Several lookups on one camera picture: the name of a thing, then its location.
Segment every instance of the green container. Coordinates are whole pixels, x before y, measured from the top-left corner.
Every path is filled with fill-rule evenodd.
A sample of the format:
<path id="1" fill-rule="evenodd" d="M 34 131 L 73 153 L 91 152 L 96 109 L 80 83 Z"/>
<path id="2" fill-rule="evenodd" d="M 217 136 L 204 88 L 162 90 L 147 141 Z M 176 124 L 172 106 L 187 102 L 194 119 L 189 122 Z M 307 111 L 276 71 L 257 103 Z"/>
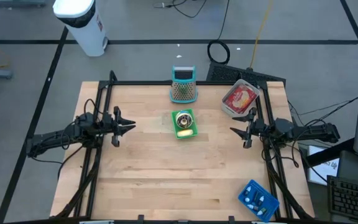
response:
<path id="1" fill-rule="evenodd" d="M 179 112 L 181 111 L 186 111 L 187 113 L 189 113 L 191 115 L 191 117 L 193 118 L 193 122 L 191 124 L 191 126 L 189 128 L 186 129 L 182 129 L 180 127 L 178 127 L 177 122 L 176 122 L 176 116 Z M 196 118 L 193 114 L 193 110 L 192 109 L 185 109 L 185 110 L 180 110 L 180 111 L 172 111 L 171 113 L 172 115 L 172 122 L 173 122 L 173 127 L 175 128 L 175 136 L 177 137 L 177 139 L 184 139 L 184 138 L 190 138 L 193 136 L 196 136 L 198 134 L 197 132 L 197 125 L 196 125 Z M 182 130 L 187 130 L 187 129 L 192 129 L 193 130 L 193 134 L 189 135 L 189 136 L 184 136 L 184 137 L 178 137 L 178 132 L 182 131 Z"/>

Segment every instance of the plastic tray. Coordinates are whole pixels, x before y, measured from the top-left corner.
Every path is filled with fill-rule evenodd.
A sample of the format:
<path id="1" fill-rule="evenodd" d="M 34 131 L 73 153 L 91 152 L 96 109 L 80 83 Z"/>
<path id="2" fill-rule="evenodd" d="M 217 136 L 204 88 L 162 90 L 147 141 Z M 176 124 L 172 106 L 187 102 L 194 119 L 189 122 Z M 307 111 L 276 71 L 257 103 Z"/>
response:
<path id="1" fill-rule="evenodd" d="M 193 130 L 193 134 L 190 135 L 190 136 L 184 136 L 184 137 L 178 137 L 178 131 L 182 131 L 184 129 L 182 128 L 179 128 L 177 126 L 177 123 L 176 123 L 176 115 L 181 112 L 181 111 L 186 111 L 187 113 L 189 113 L 191 115 L 191 117 L 193 118 L 193 123 L 191 124 L 191 126 L 187 129 L 192 129 Z M 198 131 L 197 131 L 197 125 L 196 125 L 196 118 L 193 114 L 193 110 L 192 109 L 185 109 L 185 110 L 180 110 L 180 111 L 172 111 L 171 113 L 172 115 L 172 123 L 173 123 L 173 128 L 175 129 L 175 136 L 177 137 L 177 139 L 184 139 L 184 138 L 190 138 L 190 137 L 193 137 L 193 136 L 196 136 L 198 134 Z"/>
<path id="2" fill-rule="evenodd" d="M 229 97 L 229 95 L 237 88 L 237 86 L 239 86 L 240 84 L 244 84 L 245 86 L 247 86 L 248 88 L 250 88 L 255 94 L 256 97 L 255 99 L 249 104 L 249 106 L 247 107 L 247 109 L 239 114 L 235 111 L 233 111 L 230 107 L 228 107 L 224 102 L 226 101 L 226 99 Z M 257 88 L 255 88 L 253 85 L 247 83 L 245 80 L 239 79 L 236 81 L 236 83 L 231 87 L 231 89 L 228 91 L 228 93 L 226 93 L 226 95 L 223 97 L 222 99 L 222 105 L 221 108 L 222 110 L 227 113 L 230 117 L 235 118 L 235 117 L 241 117 L 241 116 L 245 116 L 248 114 L 248 111 L 255 106 L 255 100 L 256 98 L 258 98 L 260 92 Z"/>
<path id="3" fill-rule="evenodd" d="M 251 186 L 251 190 L 248 193 L 248 195 L 245 196 L 244 192 L 250 186 Z M 256 192 L 258 192 L 259 196 L 258 196 L 257 201 L 254 202 L 253 200 L 254 200 Z M 261 196 L 264 196 L 264 201 L 261 206 L 258 206 L 257 204 L 258 204 L 259 198 Z M 262 186 L 260 186 L 254 180 L 249 181 L 249 183 L 246 185 L 246 187 L 241 191 L 238 199 L 240 200 L 241 203 L 243 203 L 246 206 L 246 208 L 248 208 L 253 214 L 255 214 L 263 222 L 269 222 L 270 218 L 273 216 L 274 212 L 280 205 L 280 202 L 275 197 L 273 197 L 273 195 L 271 195 L 269 192 L 267 192 Z M 266 212 L 262 215 L 257 215 L 258 211 L 255 211 L 255 210 L 249 208 L 248 205 L 258 206 L 258 208 L 259 208 L 258 211 L 261 210 L 262 208 L 266 208 Z"/>

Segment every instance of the white trash can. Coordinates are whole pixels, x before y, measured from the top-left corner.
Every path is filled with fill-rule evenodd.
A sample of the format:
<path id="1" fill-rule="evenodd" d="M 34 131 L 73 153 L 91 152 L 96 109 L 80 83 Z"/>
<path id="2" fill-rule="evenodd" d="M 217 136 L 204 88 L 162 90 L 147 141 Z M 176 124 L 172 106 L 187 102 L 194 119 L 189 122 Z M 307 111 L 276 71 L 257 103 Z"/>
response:
<path id="1" fill-rule="evenodd" d="M 56 0 L 53 12 L 88 56 L 104 53 L 108 38 L 95 0 Z"/>

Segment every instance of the blue tray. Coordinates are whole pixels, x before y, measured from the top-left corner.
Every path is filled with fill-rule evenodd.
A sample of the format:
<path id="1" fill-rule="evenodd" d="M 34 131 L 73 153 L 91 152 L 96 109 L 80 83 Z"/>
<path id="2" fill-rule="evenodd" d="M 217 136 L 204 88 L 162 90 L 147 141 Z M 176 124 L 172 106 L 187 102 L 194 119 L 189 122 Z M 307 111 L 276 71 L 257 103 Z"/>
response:
<path id="1" fill-rule="evenodd" d="M 245 192 L 248 187 L 251 187 L 248 195 L 245 196 Z M 255 194 L 258 192 L 258 197 L 256 202 L 254 202 Z M 261 206 L 258 206 L 259 198 L 264 196 L 264 201 L 262 202 Z M 273 197 L 269 192 L 267 192 L 262 186 L 260 186 L 256 181 L 250 180 L 246 187 L 241 191 L 238 199 L 241 203 L 243 203 L 253 214 L 255 214 L 258 218 L 260 218 L 263 222 L 269 222 L 270 218 L 273 216 L 274 212 L 280 205 L 280 202 Z M 248 205 L 257 206 L 260 211 L 262 208 L 266 209 L 266 212 L 262 215 L 258 215 L 258 211 L 255 211 L 248 207 Z"/>

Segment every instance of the cheese grater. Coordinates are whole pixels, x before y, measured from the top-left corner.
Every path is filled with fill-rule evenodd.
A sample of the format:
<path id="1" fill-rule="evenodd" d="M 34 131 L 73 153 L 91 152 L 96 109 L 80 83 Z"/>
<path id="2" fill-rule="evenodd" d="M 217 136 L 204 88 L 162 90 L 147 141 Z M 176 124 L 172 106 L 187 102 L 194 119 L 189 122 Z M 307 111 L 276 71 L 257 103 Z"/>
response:
<path id="1" fill-rule="evenodd" d="M 174 103 L 191 103 L 197 99 L 196 67 L 172 68 L 172 89 L 169 97 Z"/>

